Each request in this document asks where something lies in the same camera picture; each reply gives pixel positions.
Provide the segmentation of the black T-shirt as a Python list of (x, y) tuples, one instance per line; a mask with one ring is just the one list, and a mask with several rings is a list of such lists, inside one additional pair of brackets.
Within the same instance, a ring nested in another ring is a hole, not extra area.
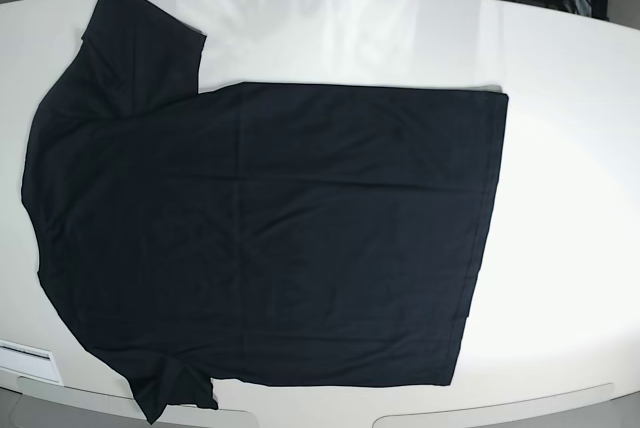
[(216, 380), (450, 384), (507, 95), (202, 93), (205, 41), (147, 0), (98, 0), (36, 110), (21, 197), (64, 324), (149, 422), (216, 408)]

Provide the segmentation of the white label sticker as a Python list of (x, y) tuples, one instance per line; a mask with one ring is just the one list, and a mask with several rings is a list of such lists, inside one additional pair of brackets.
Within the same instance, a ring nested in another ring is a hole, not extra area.
[(2, 370), (17, 376), (64, 385), (54, 355), (48, 350), (2, 340), (0, 365)]

